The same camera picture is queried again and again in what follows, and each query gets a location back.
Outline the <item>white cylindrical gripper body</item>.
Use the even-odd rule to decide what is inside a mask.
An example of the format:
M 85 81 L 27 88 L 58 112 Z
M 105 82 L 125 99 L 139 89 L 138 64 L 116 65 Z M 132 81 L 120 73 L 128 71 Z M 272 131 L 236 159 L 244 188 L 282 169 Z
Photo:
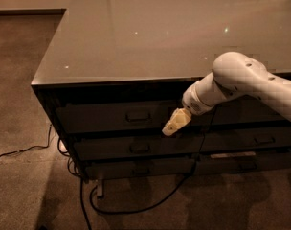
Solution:
M 199 80 L 183 94 L 183 107 L 192 115 L 200 116 L 213 109 L 213 83 Z

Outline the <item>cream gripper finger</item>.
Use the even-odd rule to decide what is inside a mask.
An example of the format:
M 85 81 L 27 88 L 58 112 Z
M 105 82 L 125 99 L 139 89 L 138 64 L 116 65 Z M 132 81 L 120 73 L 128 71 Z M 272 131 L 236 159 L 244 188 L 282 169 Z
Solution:
M 165 124 L 162 132 L 166 136 L 171 136 L 191 121 L 191 113 L 185 108 L 176 108 L 170 119 Z

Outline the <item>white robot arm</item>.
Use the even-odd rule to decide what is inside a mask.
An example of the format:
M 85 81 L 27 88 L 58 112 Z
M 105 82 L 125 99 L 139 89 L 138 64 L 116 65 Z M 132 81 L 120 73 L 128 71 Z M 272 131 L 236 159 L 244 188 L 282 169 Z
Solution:
M 259 61 L 238 52 L 220 55 L 213 69 L 183 94 L 182 108 L 177 108 L 162 132 L 171 136 L 191 121 L 222 104 L 241 96 L 254 97 L 291 122 L 291 80 L 267 71 Z

